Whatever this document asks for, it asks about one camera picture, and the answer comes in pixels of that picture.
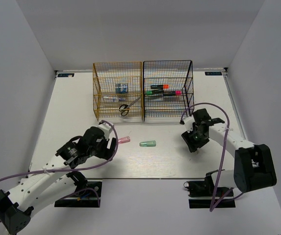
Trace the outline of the orange cap black highlighter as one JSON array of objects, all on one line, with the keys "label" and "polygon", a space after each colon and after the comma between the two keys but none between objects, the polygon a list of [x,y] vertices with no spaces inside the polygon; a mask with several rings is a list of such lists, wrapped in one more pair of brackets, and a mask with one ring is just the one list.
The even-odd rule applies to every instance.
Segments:
[{"label": "orange cap black highlighter", "polygon": [[168,84],[160,84],[160,85],[151,85],[151,89],[168,89],[169,85]]}]

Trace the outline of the green cap black highlighter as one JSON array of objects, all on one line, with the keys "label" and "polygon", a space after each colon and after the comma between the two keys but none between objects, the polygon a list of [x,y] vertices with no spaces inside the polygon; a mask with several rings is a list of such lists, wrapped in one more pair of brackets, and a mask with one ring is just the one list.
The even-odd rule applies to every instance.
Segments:
[{"label": "green cap black highlighter", "polygon": [[155,95],[155,94],[162,94],[162,93],[164,93],[163,89],[155,89],[155,90],[146,91],[145,95]]}]

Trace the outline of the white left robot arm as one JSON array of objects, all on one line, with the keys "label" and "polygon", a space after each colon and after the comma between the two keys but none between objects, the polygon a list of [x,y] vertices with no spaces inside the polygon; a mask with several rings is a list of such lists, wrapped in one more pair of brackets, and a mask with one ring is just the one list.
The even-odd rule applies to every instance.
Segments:
[{"label": "white left robot arm", "polygon": [[116,154],[118,140],[110,138],[112,124],[105,121],[76,136],[59,148],[54,157],[18,186],[0,190],[0,221],[10,235],[23,230],[31,218],[55,201],[95,191],[78,168],[87,159],[110,161]]}]

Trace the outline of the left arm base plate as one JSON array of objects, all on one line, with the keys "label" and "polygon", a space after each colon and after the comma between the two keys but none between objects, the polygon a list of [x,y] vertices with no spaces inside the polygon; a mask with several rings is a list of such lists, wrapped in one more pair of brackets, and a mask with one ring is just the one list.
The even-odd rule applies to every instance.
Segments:
[{"label": "left arm base plate", "polygon": [[68,197],[54,203],[56,208],[99,208],[102,196],[102,180],[89,180],[85,186],[75,189]]}]

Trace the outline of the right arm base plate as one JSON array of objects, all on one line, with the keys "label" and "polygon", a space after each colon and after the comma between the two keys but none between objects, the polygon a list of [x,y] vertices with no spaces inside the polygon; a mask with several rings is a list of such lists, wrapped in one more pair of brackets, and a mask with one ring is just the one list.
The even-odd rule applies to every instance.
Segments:
[{"label": "right arm base plate", "polygon": [[[188,191],[188,203],[190,209],[210,209],[212,194],[206,189],[204,181],[186,181],[183,187]],[[233,191],[217,205],[216,208],[235,208]]]}]

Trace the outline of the black handled scissors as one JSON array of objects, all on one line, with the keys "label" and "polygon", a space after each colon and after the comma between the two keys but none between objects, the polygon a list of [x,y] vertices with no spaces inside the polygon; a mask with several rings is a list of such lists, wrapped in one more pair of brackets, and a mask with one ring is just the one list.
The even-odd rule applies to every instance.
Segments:
[{"label": "black handled scissors", "polygon": [[129,114],[130,108],[139,100],[141,99],[141,97],[136,98],[133,102],[131,102],[130,104],[122,104],[119,107],[119,112],[121,114],[121,116],[125,117]]}]

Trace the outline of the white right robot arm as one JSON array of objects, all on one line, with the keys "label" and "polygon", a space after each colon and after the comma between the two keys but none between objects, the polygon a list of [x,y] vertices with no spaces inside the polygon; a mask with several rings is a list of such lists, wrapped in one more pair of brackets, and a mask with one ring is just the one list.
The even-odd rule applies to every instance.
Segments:
[{"label": "white right robot arm", "polygon": [[206,109],[199,109],[181,119],[186,131],[181,135],[190,152],[196,152],[209,141],[215,141],[234,158],[232,170],[215,170],[206,174],[203,190],[210,195],[222,188],[237,188],[242,193],[275,186],[276,172],[270,148],[254,144],[228,128],[217,117],[211,118]]}]

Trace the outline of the pink cap black highlighter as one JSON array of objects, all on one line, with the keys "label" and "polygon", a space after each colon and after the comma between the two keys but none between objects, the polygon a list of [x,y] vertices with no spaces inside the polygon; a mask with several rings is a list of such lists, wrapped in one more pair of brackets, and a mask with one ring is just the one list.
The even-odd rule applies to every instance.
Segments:
[{"label": "pink cap black highlighter", "polygon": [[179,95],[182,95],[181,91],[169,91],[163,93],[163,96],[179,96]]}]

